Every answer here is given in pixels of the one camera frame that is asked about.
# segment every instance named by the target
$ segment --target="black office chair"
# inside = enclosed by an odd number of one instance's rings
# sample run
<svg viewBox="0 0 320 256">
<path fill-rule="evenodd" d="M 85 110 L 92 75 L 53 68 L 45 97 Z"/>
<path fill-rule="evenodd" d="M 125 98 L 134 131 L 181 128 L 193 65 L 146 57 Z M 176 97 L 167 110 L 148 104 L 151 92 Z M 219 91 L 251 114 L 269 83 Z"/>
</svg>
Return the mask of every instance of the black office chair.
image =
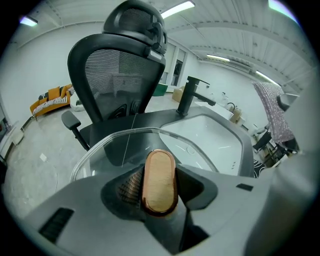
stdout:
<svg viewBox="0 0 320 256">
<path fill-rule="evenodd" d="M 74 90 L 92 123 L 144 113 L 165 69 L 167 33 L 161 14 L 151 5 L 130 0 L 106 19 L 102 33 L 77 42 L 68 56 Z M 89 150 L 91 125 L 70 112 L 63 124 Z"/>
</svg>

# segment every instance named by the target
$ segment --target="white sink basin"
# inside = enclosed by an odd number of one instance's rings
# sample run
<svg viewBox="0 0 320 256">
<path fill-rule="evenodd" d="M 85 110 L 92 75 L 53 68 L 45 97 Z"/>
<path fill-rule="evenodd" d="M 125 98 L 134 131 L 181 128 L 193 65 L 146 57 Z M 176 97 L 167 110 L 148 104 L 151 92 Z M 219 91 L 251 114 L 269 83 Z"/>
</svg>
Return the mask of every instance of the white sink basin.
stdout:
<svg viewBox="0 0 320 256">
<path fill-rule="evenodd" d="M 211 159 L 220 173 L 238 175 L 242 155 L 241 142 L 214 119 L 199 115 L 166 124 L 161 129 L 179 134 L 194 142 Z M 160 135 L 160 138 L 182 163 L 211 170 L 203 158 L 187 144 L 183 142 L 177 144 L 176 140 L 170 140 L 168 136 Z"/>
</svg>

